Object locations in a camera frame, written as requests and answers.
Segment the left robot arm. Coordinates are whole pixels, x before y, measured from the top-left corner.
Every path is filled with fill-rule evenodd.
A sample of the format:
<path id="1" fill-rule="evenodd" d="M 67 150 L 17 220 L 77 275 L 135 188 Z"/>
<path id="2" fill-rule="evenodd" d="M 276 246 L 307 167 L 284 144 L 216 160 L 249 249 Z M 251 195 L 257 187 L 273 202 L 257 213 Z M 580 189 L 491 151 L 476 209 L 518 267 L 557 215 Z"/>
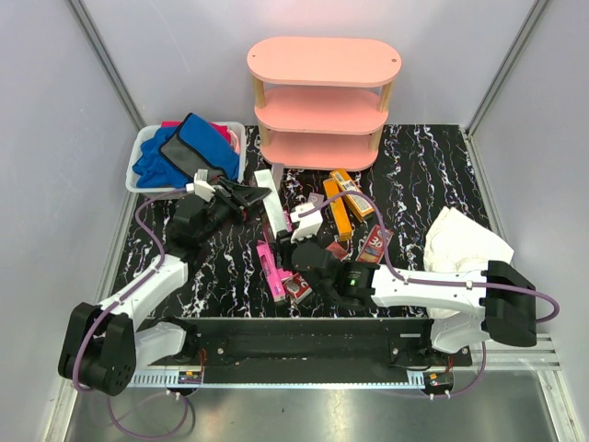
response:
<path id="1" fill-rule="evenodd" d="M 194 273 L 203 245 L 226 224 L 242 224 L 257 210 L 267 187 L 250 187 L 220 178 L 216 184 L 196 180 L 175 203 L 166 238 L 153 236 L 159 255 L 122 290 L 96 305 L 77 305 L 70 315 L 58 373 L 80 392 L 95 390 L 111 397 L 130 384 L 137 369 L 170 356 L 181 365 L 198 355 L 190 326 L 161 320 L 147 329 L 147 316 Z"/>

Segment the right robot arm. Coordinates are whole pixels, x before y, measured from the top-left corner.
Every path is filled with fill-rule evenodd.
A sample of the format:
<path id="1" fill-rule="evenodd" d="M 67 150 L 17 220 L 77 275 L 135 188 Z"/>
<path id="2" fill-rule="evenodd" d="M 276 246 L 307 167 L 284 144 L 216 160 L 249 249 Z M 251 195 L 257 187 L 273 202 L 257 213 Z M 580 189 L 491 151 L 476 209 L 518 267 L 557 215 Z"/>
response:
<path id="1" fill-rule="evenodd" d="M 307 240 L 281 248 L 286 269 L 300 273 L 322 300 L 349 311 L 422 307 L 453 311 L 433 321 L 418 341 L 423 362 L 438 365 L 465 346 L 493 340 L 514 347 L 537 343 L 534 286 L 510 264 L 490 261 L 483 270 L 428 273 L 384 264 L 341 261 Z"/>

